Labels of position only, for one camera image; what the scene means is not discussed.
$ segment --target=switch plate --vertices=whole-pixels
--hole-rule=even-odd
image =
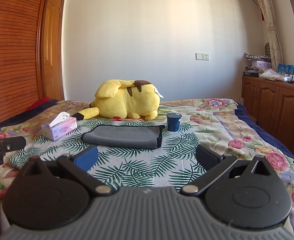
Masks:
[[[197,60],[203,60],[203,54],[202,53],[196,53],[196,59]]]

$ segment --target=cabinet top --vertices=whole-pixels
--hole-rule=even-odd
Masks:
[[[281,82],[281,81],[262,79],[262,78],[258,78],[258,77],[250,77],[250,76],[245,76],[245,75],[243,75],[242,78],[243,79],[255,80],[255,81],[258,81],[258,82],[263,82],[263,83],[272,84],[272,85],[276,85],[276,86],[279,86],[279,87],[284,87],[284,88],[294,90],[294,85],[288,84],[288,83],[285,83],[285,82]]]

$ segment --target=cup lid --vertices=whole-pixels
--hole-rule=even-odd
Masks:
[[[179,113],[168,113],[168,114],[166,114],[166,116],[169,118],[181,118],[182,117],[182,115]]]

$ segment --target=blue cup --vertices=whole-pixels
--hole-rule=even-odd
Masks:
[[[168,131],[176,132],[179,129],[180,119],[182,117],[179,113],[168,113],[167,116],[167,126]]]

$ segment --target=plush toy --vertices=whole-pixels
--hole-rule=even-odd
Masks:
[[[95,94],[90,108],[73,115],[77,120],[86,120],[97,115],[107,118],[120,117],[153,120],[157,117],[160,97],[157,88],[145,80],[111,79],[104,82]]]

